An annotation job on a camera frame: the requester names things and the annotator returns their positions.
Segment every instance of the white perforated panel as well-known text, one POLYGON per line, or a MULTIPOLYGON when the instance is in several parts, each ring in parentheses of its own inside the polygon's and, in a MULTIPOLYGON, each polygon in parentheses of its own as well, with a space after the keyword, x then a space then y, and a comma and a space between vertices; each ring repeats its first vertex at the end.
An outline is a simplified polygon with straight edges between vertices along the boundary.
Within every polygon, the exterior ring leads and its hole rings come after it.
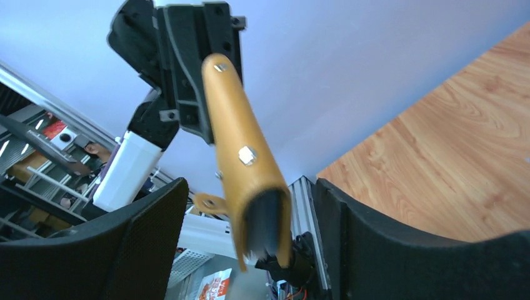
POLYGON ((214 255, 201 251, 184 250, 173 260, 167 288, 172 288, 178 282, 188 277, 193 271, 202 266, 205 262, 213 258, 214 255))

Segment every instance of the wooden table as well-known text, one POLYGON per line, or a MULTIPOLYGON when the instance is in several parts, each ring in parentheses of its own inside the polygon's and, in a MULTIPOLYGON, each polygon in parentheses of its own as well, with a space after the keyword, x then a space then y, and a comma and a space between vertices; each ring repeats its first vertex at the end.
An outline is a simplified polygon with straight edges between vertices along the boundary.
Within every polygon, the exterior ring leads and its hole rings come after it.
POLYGON ((318 174, 464 241, 530 228, 530 23, 318 174))

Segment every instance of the gray floor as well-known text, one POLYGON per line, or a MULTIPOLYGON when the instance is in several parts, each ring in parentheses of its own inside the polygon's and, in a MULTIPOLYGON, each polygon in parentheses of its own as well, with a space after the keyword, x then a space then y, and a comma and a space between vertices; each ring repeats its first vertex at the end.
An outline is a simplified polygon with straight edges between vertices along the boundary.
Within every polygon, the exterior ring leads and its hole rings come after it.
MULTIPOLYGON (((238 267, 238 261, 224 256, 216 256, 199 268, 196 272, 197 279, 195 282, 202 280, 204 276, 213 274, 217 271, 232 268, 230 276, 230 285, 225 300, 266 300, 268 298, 268 288, 265 286, 267 282, 266 273, 263 270, 254 269, 250 267, 245 273, 241 272, 238 267)), ((196 292, 196 288, 190 287, 191 292, 186 296, 181 295, 184 289, 183 284, 177 284, 174 288, 168 289, 166 293, 166 300, 195 300, 191 298, 191 294, 196 292)))

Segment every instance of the white panel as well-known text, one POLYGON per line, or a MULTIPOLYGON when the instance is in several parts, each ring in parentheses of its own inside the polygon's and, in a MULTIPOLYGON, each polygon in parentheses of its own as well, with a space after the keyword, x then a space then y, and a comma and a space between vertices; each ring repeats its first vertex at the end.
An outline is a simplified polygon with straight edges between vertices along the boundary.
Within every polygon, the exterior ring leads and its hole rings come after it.
MULTIPOLYGON (((0 58, 113 136, 147 91, 106 44, 122 0, 1 0, 0 58)), ((230 1, 246 91, 288 182, 314 175, 530 19, 528 0, 230 1)), ((214 151, 181 132, 162 158, 220 194, 214 151)))

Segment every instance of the wooden tabletop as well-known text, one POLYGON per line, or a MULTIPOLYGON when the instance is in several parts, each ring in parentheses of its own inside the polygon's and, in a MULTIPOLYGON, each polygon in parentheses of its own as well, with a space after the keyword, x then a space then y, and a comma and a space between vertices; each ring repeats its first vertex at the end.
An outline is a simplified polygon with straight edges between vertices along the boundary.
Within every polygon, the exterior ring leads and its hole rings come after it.
POLYGON ((441 236, 530 229, 530 23, 318 176, 441 236))

